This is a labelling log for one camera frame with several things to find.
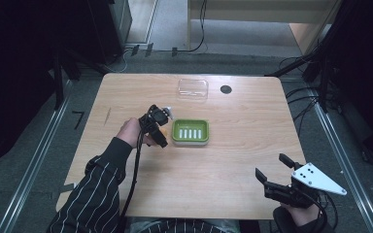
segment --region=person's hand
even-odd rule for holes
[[[132,148],[136,148],[140,132],[141,126],[139,125],[139,120],[133,117],[123,124],[116,137],[125,141]],[[151,137],[147,137],[144,135],[144,144],[155,145],[156,142]]]
[[[313,220],[316,220],[318,217],[318,213],[320,212],[320,208],[318,208],[318,206],[316,205],[312,205],[307,209],[294,208],[283,203],[281,203],[281,206],[289,211],[296,226],[302,226]]]

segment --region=black circular hole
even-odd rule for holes
[[[223,86],[220,87],[220,92],[222,92],[224,94],[229,94],[229,93],[231,93],[231,91],[232,91],[232,88],[229,85],[223,85]]]

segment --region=green tray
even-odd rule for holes
[[[176,119],[172,123],[172,139],[176,145],[204,146],[210,129],[204,119]]]

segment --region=black and white striped shirt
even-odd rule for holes
[[[86,165],[85,177],[71,192],[53,218],[47,232],[117,232],[119,185],[132,147],[114,138],[100,156]],[[202,220],[164,219],[143,232],[218,233],[217,227]]]

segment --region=wooden table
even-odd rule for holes
[[[208,99],[177,95],[180,79],[205,80]],[[224,94],[220,87],[229,85]],[[280,80],[272,77],[207,75],[109,74],[104,77],[65,184],[84,176],[86,163],[100,154],[130,117],[140,117],[151,104],[172,107],[176,118],[207,119],[210,140],[201,148],[143,146],[138,182],[128,216],[271,219],[278,202],[266,199],[254,175],[290,183],[291,170],[280,152],[304,163],[304,155]],[[172,121],[163,127],[171,132]],[[119,187],[121,206],[127,198],[135,150]],[[57,207],[67,197],[61,195]]]
[[[187,39],[190,46],[190,21],[200,19],[203,0],[187,0]],[[332,23],[341,0],[211,0],[205,19],[288,22],[302,52],[309,53],[324,28]]]

